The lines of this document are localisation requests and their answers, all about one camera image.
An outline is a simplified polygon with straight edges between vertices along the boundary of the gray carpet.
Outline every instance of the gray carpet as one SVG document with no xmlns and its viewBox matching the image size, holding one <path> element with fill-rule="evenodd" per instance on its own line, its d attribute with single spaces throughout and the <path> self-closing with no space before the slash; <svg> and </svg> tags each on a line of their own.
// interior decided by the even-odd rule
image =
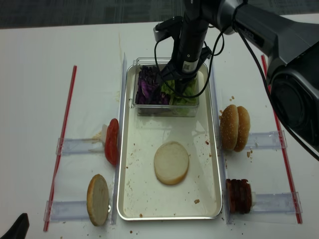
<svg viewBox="0 0 319 239">
<path fill-rule="evenodd" d="M 319 0 L 250 0 L 276 14 L 319 12 Z M 0 28 L 163 21 L 182 0 L 0 0 Z"/>
</svg>

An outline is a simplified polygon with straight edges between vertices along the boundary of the robotic arm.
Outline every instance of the robotic arm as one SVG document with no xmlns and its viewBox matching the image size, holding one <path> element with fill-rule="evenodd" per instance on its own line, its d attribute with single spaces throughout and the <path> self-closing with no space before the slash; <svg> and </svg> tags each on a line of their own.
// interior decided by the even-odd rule
<svg viewBox="0 0 319 239">
<path fill-rule="evenodd" d="M 182 95 L 211 56 L 211 50 L 203 48 L 209 23 L 225 34 L 240 31 L 268 56 L 266 81 L 277 116 L 319 152 L 319 25 L 294 22 L 244 0 L 184 0 L 184 4 L 183 18 L 154 28 L 157 42 L 174 39 L 161 79 L 175 80 L 175 90 Z"/>
</svg>

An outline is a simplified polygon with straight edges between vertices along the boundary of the hamburger bun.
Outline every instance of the hamburger bun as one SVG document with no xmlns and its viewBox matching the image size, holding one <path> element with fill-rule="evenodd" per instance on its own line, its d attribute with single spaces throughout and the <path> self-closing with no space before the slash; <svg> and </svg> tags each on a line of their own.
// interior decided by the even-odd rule
<svg viewBox="0 0 319 239">
<path fill-rule="evenodd" d="M 87 210 L 93 225 L 105 223 L 109 210 L 109 189 L 102 175 L 95 175 L 89 184 L 87 192 Z"/>
<path fill-rule="evenodd" d="M 250 130 L 250 117 L 248 111 L 242 106 L 237 107 L 237 111 L 239 117 L 238 138 L 234 151 L 240 152 L 247 144 Z"/>
<path fill-rule="evenodd" d="M 221 115 L 220 133 L 223 148 L 233 150 L 237 143 L 239 117 L 237 107 L 229 105 Z"/>
<path fill-rule="evenodd" d="M 154 156 L 155 175 L 164 184 L 177 184 L 187 174 L 189 157 L 186 149 L 178 142 L 161 145 Z"/>
</svg>

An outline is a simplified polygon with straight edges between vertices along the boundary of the silver tray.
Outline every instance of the silver tray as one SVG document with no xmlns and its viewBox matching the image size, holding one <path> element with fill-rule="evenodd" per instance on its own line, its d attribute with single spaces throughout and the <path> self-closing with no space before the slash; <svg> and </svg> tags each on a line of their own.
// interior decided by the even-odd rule
<svg viewBox="0 0 319 239">
<path fill-rule="evenodd" d="M 132 107 L 136 65 L 127 71 L 117 209 L 122 219 L 213 219 L 222 209 L 222 191 L 208 85 L 195 117 L 138 116 Z M 207 67 L 198 72 L 199 88 Z M 190 155 L 186 178 L 167 186 L 157 180 L 154 154 L 168 141 L 178 141 Z"/>
</svg>

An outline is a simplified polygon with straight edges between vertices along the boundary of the black cable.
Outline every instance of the black cable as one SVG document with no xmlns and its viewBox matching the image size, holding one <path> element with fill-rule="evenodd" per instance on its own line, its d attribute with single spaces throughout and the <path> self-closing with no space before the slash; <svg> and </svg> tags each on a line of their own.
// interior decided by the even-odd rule
<svg viewBox="0 0 319 239">
<path fill-rule="evenodd" d="M 221 35 L 221 37 L 223 38 L 223 44 L 221 45 L 221 49 L 218 53 L 216 53 L 214 56 L 218 56 L 222 53 L 222 51 L 224 50 L 224 46 L 225 46 L 225 41 L 224 41 L 224 35 Z"/>
<path fill-rule="evenodd" d="M 157 67 L 158 72 L 159 72 L 159 76 L 162 78 L 162 80 L 163 80 L 163 82 L 166 84 L 166 86 L 167 86 L 171 91 L 173 91 L 177 96 L 183 97 L 183 98 L 187 98 L 187 99 L 192 99 L 192 98 L 196 98 L 196 97 L 200 96 L 200 95 L 205 91 L 205 89 L 206 89 L 206 87 L 207 87 L 207 85 L 208 85 L 208 82 L 209 82 L 209 76 L 210 76 L 210 72 L 211 72 L 211 66 L 212 66 L 212 63 L 213 63 L 214 53 L 215 53 L 215 50 L 216 50 L 216 46 L 217 46 L 218 40 L 219 40 L 220 37 L 223 35 L 223 33 L 226 31 L 226 29 L 227 29 L 227 27 L 226 27 L 225 29 L 223 29 L 223 30 L 219 33 L 219 35 L 218 35 L 218 37 L 217 37 L 217 39 L 216 39 L 216 41 L 215 41 L 214 48 L 213 48 L 213 52 L 212 52 L 212 56 L 211 56 L 211 58 L 210 58 L 209 71 L 208 71 L 208 76 L 207 76 L 207 80 L 206 80 L 206 82 L 205 82 L 205 85 L 204 85 L 203 89 L 202 89 L 198 94 L 193 95 L 193 96 L 185 96 L 185 95 L 183 95 L 183 94 L 181 94 L 181 93 L 175 91 L 175 89 L 173 89 L 165 80 L 163 80 L 163 77 L 162 77 L 162 75 L 161 75 L 161 71 L 160 71 L 160 68 L 159 68 L 159 65 L 158 65 L 157 57 L 156 57 L 156 48 L 157 48 L 158 44 L 159 44 L 161 41 L 163 41 L 164 39 L 166 39 L 166 36 L 163 36 L 163 37 L 155 44 L 155 47 L 154 47 L 154 58 L 155 58 L 156 67 Z"/>
<path fill-rule="evenodd" d="M 250 54 L 252 55 L 252 57 L 254 58 L 255 60 L 255 63 L 258 67 L 258 70 L 260 72 L 260 75 L 263 79 L 263 83 L 264 83 L 264 87 L 265 87 L 265 90 L 266 90 L 266 93 L 267 93 L 267 97 L 270 101 L 270 104 L 271 106 L 274 108 L 274 103 L 273 103 L 273 100 L 270 96 L 270 92 L 268 90 L 268 87 L 267 87 L 267 82 L 266 82 L 266 78 L 265 78 L 265 75 L 264 75 L 264 72 L 259 64 L 259 61 L 257 60 L 257 57 L 255 55 L 255 53 L 253 52 L 253 50 L 251 49 L 251 47 L 249 46 L 247 40 L 245 39 L 243 33 L 240 31 L 240 29 L 238 28 L 237 24 L 234 23 L 233 24 L 233 27 L 234 29 L 239 33 L 241 39 L 244 41 L 244 44 L 246 45 L 248 51 L 250 52 Z M 314 157 L 316 160 L 319 161 L 319 156 L 316 155 L 304 142 L 302 142 L 302 140 L 288 127 L 288 125 L 286 125 L 285 121 L 281 119 L 281 116 L 277 115 L 277 117 L 279 118 L 280 122 L 282 123 L 282 125 L 285 127 L 285 129 L 288 131 L 288 133 L 312 156 Z"/>
</svg>

